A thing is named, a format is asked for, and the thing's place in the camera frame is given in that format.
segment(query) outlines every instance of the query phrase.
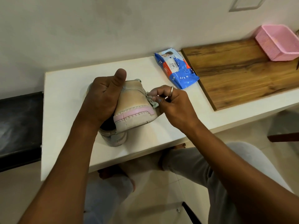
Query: white wall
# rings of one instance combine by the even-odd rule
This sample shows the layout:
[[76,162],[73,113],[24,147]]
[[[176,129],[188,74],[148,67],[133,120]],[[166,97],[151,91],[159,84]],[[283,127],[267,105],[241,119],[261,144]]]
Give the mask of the white wall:
[[228,12],[233,0],[0,0],[0,98],[43,89],[45,71],[299,29],[298,0]]

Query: wooden board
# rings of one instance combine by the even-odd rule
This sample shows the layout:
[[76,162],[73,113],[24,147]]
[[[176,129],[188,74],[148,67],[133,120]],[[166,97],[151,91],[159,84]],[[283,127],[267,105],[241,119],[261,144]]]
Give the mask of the wooden board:
[[298,59],[270,61],[254,39],[181,52],[215,111],[299,87]]

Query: blue plastic packet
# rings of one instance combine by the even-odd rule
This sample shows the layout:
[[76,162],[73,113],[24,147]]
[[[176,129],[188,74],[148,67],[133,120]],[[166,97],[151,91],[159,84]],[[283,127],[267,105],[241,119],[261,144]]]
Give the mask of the blue plastic packet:
[[173,48],[155,53],[155,58],[177,88],[185,89],[199,80],[183,57]]

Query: electrical outlet plate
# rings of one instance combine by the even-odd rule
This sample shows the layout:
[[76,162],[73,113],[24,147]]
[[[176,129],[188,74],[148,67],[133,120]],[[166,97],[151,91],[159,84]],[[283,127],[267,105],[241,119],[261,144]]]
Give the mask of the electrical outlet plate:
[[234,0],[230,12],[258,9],[265,0]]

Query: white desk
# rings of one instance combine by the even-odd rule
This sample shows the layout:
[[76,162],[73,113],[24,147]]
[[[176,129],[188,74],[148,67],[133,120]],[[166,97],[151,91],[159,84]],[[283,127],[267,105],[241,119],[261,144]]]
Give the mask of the white desk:
[[[118,68],[127,79],[141,79],[146,91],[172,85],[154,57],[99,64],[45,74],[41,180],[45,180],[61,151],[73,121],[82,105],[88,85],[98,76],[110,76]],[[299,103],[299,89],[215,112],[198,83],[185,89],[197,116],[212,132],[254,121]],[[187,141],[172,127],[165,115],[128,132],[119,147],[108,147],[98,134],[93,146],[90,171],[124,162]]]

